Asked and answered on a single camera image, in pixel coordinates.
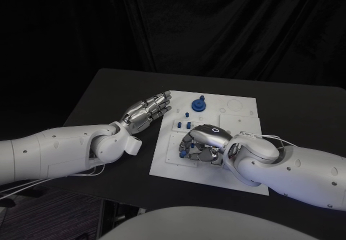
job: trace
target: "black curtain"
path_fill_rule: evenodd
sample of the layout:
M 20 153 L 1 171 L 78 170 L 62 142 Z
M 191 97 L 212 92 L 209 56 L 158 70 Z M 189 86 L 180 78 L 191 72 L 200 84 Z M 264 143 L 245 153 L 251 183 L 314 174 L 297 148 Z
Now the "black curtain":
M 11 0 L 0 10 L 0 140 L 62 126 L 99 68 L 346 88 L 346 0 Z

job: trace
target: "white board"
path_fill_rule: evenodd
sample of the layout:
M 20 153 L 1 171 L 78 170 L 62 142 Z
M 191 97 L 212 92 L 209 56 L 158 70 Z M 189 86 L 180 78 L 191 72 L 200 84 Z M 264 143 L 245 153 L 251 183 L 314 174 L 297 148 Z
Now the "white board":
M 171 110 L 163 115 L 150 175 L 268 195 L 268 187 L 264 184 L 256 187 L 248 186 L 223 168 L 222 155 L 213 163 L 178 157 L 178 143 L 193 126 L 215 125 L 230 131 L 232 136 L 240 131 L 262 133 L 256 99 L 173 90 L 170 93 Z M 200 95 L 204 96 L 206 109 L 196 112 L 191 109 L 191 102 Z M 190 129 L 186 128 L 187 122 L 191 122 Z

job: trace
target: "table surface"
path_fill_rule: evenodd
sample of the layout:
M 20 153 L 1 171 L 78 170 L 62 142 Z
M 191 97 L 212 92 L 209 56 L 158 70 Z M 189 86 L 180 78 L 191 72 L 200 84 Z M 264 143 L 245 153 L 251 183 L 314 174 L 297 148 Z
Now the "table surface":
M 118 121 L 134 102 L 167 90 L 255 98 L 264 134 L 346 157 L 346 91 L 337 87 L 101 69 L 65 127 Z M 314 207 L 271 189 L 264 196 L 151 176 L 160 125 L 161 118 L 135 135 L 142 141 L 137 156 L 125 153 L 101 175 L 62 177 L 44 185 L 151 210 L 176 206 L 230 210 L 318 239 L 346 235 L 346 212 Z

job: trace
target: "blue piece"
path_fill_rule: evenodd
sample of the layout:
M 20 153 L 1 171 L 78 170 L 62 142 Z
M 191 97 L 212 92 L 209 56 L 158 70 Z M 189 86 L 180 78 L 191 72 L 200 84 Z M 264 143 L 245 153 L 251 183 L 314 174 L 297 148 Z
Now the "blue piece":
M 206 105 L 206 102 L 204 102 L 204 96 L 202 95 L 199 97 L 199 99 L 196 99 L 193 102 L 191 102 L 191 109 L 196 111 L 196 112 L 202 112 L 204 109 L 206 109 L 207 105 Z
M 186 151 L 183 150 L 178 154 L 178 157 L 183 159 L 184 158 L 184 155 L 186 155 Z

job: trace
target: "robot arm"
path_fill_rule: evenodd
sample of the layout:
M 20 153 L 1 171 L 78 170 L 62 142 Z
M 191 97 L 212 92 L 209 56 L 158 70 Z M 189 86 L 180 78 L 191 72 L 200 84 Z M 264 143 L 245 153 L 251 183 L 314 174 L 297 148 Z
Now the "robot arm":
M 256 187 L 265 184 L 281 195 L 307 204 L 346 211 L 344 158 L 297 146 L 278 150 L 255 134 L 242 132 L 233 138 L 230 135 L 226 137 L 226 132 L 210 125 L 197 126 L 187 133 L 178 146 L 180 152 L 189 151 L 189 138 L 200 145 L 209 145 L 210 149 L 212 146 L 219 149 L 225 166 L 246 185 Z M 193 154 L 183 157 L 212 161 L 215 158 L 212 155 L 206 158 L 203 150 L 194 153 L 197 157 Z
M 109 125 L 59 127 L 16 140 L 0 141 L 0 185 L 52 179 L 112 163 L 124 151 L 137 155 L 141 132 L 170 109 L 170 92 L 134 104 Z

